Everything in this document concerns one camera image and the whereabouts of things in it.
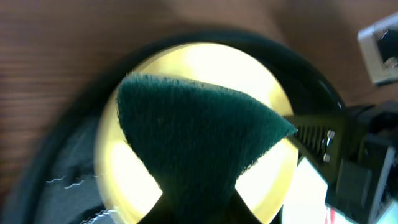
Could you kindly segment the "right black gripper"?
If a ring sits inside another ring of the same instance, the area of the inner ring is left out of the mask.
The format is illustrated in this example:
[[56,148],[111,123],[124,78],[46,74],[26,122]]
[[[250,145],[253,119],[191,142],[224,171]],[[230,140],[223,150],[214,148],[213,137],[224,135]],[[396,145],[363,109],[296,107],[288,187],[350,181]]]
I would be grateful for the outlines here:
[[284,117],[289,137],[328,183],[325,203],[354,223],[376,223],[397,199],[397,102],[343,114]]

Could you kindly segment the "light green plate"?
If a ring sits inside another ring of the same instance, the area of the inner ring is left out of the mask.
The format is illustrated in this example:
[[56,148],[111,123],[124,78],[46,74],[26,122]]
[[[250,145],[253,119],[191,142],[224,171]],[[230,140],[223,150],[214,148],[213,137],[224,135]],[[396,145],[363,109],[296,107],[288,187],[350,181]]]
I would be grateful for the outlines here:
[[282,208],[283,224],[349,224],[342,214],[325,205],[328,185],[306,157],[298,160],[293,182]]

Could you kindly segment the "green yellow sponge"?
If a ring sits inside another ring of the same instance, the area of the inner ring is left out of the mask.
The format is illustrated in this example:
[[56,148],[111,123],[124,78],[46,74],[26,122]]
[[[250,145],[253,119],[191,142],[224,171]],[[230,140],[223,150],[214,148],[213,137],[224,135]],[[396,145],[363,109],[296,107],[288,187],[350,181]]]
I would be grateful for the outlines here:
[[240,175],[295,127],[240,91],[133,74],[116,97],[120,127],[162,190],[145,223],[256,223]]

